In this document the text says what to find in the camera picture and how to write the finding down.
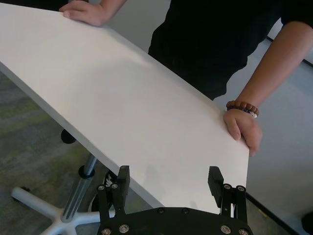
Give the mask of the person right hand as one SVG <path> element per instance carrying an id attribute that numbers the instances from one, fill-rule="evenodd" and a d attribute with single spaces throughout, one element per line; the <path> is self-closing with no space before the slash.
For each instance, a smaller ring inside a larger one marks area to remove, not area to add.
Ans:
<path id="1" fill-rule="evenodd" d="M 93 5 L 82 0 L 73 0 L 59 9 L 63 16 L 93 26 L 102 26 L 108 22 L 113 13 L 106 6 Z"/>

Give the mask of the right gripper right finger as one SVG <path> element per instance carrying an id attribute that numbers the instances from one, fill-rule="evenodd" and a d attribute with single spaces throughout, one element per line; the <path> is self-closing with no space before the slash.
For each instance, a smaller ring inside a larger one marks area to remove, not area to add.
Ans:
<path id="1" fill-rule="evenodd" d="M 220 215 L 231 217 L 231 205 L 233 205 L 233 218 L 247 219 L 246 212 L 246 188 L 238 185 L 235 188 L 224 183 L 224 178 L 217 166 L 211 166 L 208 173 L 208 185 L 214 197 Z"/>

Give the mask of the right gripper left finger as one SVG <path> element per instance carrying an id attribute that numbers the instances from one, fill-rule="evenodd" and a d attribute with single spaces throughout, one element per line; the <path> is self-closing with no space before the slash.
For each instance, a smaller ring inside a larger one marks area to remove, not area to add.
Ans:
<path id="1" fill-rule="evenodd" d="M 100 221 L 107 222 L 110 219 L 110 205 L 115 210 L 115 217 L 125 215 L 125 202 L 130 185 L 130 169 L 123 165 L 115 181 L 110 187 L 99 185 L 97 189 Z"/>

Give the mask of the person left hand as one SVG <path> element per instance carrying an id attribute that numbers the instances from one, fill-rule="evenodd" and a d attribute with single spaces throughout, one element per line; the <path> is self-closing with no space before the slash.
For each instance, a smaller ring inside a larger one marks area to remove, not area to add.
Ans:
<path id="1" fill-rule="evenodd" d="M 254 156 L 259 151 L 263 133 L 252 115 L 231 109 L 224 113 L 223 119 L 230 135 L 236 141 L 244 139 L 249 148 L 249 156 Z"/>

